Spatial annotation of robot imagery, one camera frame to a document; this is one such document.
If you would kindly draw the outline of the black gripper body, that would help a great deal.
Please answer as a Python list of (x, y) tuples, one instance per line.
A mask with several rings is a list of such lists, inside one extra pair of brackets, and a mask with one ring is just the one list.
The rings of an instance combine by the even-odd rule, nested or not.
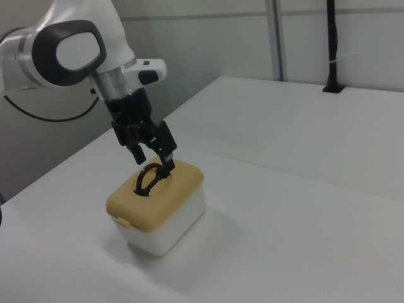
[(144, 88), (137, 89), (123, 98), (106, 100), (105, 104), (116, 124), (131, 125), (142, 122), (153, 125), (152, 106)]

